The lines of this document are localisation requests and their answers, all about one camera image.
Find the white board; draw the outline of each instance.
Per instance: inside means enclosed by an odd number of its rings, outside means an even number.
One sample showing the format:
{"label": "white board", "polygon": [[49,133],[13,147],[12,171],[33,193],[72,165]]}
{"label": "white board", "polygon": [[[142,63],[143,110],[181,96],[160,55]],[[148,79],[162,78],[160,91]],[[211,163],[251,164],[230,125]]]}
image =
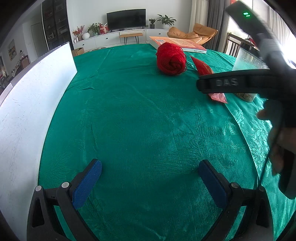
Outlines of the white board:
{"label": "white board", "polygon": [[38,58],[14,79],[0,104],[0,210],[20,240],[49,124],[77,73],[69,43]]}

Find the hand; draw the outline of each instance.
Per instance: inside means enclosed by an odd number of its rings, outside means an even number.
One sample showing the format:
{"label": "hand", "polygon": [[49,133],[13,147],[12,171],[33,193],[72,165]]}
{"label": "hand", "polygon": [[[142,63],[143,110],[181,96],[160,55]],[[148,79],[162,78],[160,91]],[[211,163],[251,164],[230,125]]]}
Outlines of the hand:
{"label": "hand", "polygon": [[[260,110],[257,113],[257,118],[259,120],[270,120],[271,116],[268,116],[265,109]],[[271,146],[275,135],[277,133],[277,128],[272,128],[268,135],[268,145]],[[296,154],[296,128],[283,128],[279,134],[277,142],[273,147],[270,154],[270,161],[272,164],[272,174],[281,173],[284,168],[284,149],[287,149],[294,154]]]}

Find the book cover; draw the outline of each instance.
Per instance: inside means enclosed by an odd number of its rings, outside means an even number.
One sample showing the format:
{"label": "book cover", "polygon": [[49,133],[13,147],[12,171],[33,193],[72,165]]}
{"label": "book cover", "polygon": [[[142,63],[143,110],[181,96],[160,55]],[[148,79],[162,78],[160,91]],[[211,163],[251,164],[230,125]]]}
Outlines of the book cover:
{"label": "book cover", "polygon": [[149,43],[156,49],[165,42],[177,44],[184,52],[206,53],[207,50],[197,43],[188,39],[175,39],[169,37],[150,37]]}

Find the white vase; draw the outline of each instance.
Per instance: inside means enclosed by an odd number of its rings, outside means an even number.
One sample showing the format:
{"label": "white vase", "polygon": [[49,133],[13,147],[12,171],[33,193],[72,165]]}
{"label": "white vase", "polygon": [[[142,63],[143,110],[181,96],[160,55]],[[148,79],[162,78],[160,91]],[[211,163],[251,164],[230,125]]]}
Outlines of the white vase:
{"label": "white vase", "polygon": [[83,34],[83,35],[82,35],[82,38],[83,38],[83,39],[88,39],[88,38],[89,38],[89,36],[90,36],[90,35],[89,35],[89,33],[88,33],[88,32],[86,32],[85,34]]}
{"label": "white vase", "polygon": [[171,27],[171,26],[170,26],[169,24],[164,24],[164,23],[163,23],[163,29],[168,29],[168,30],[169,30],[170,27]]}

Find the television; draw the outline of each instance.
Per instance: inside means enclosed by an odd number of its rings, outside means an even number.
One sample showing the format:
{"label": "television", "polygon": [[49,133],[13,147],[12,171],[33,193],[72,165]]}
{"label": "television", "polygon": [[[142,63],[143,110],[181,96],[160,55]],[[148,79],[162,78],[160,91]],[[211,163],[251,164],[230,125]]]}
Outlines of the television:
{"label": "television", "polygon": [[110,30],[146,26],[146,9],[131,9],[107,13]]}

